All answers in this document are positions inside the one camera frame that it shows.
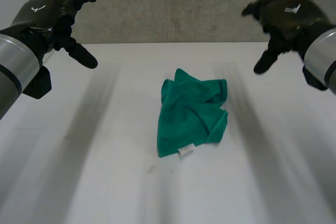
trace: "green microfiber cloth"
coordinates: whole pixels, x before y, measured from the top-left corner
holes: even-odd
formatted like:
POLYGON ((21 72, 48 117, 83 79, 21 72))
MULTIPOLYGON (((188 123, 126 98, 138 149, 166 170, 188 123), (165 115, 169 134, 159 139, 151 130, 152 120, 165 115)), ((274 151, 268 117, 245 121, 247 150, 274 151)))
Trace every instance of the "green microfiber cloth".
POLYGON ((159 157, 189 144, 219 143, 227 125, 227 111, 220 108, 226 99, 226 80, 199 81, 177 69, 174 81, 165 80, 161 88, 159 157))

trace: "gray wall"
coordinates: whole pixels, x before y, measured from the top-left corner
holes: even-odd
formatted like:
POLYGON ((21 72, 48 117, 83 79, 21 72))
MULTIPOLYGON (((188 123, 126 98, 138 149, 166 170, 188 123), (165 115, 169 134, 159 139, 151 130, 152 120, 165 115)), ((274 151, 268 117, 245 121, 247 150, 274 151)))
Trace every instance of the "gray wall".
MULTIPOLYGON (((266 41, 251 18, 254 0, 98 0, 77 16, 81 43, 266 41)), ((336 0, 315 0, 336 21, 336 0)))

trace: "white tag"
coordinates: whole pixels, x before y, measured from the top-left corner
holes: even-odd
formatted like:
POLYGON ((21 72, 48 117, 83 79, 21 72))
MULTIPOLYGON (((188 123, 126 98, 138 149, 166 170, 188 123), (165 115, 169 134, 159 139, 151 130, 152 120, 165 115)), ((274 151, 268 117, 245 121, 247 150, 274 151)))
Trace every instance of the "white tag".
POLYGON ((194 149, 195 149, 195 145, 194 144, 189 144, 189 145, 186 145, 185 147, 179 148, 177 150, 178 150, 180 156, 183 157, 184 155, 192 152, 194 149))

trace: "white table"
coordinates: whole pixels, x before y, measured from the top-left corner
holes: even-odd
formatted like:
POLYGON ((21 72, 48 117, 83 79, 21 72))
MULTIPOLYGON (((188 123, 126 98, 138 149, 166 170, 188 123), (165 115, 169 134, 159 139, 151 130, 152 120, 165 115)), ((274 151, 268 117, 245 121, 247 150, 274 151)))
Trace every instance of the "white table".
POLYGON ((0 121, 0 223, 336 223, 336 99, 298 56, 263 76, 265 43, 88 45, 60 52, 53 89, 0 121), (221 143, 158 158, 161 85, 182 68, 225 78, 221 143))

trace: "black robotic glove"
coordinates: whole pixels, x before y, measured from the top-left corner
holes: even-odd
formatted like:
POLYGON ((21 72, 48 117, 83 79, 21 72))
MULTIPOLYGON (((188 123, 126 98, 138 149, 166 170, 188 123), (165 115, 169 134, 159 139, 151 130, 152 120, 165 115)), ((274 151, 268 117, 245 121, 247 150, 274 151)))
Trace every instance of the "black robotic glove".
POLYGON ((98 65, 95 57, 71 37, 71 26, 75 23, 77 11, 84 3, 95 1, 30 0, 20 9, 8 29, 13 31, 29 28, 30 31, 43 36, 47 52, 64 48, 69 56, 85 67, 95 68, 98 65))
POLYGON ((40 70, 23 91, 40 99, 51 90, 49 70, 44 67, 43 57, 52 49, 64 48, 69 56, 87 68, 98 65, 95 57, 71 37, 71 26, 83 4, 96 0, 30 0, 18 12, 12 25, 0 30, 25 44, 38 59, 40 70))
MULTIPOLYGON (((326 15, 311 0, 258 0, 250 3, 242 12, 252 15, 270 34, 268 49, 254 67, 257 74, 265 73, 281 53, 291 50, 301 59, 309 46, 321 34, 333 28, 326 15)), ((303 74, 307 84, 320 89, 327 88, 305 67, 303 74)))

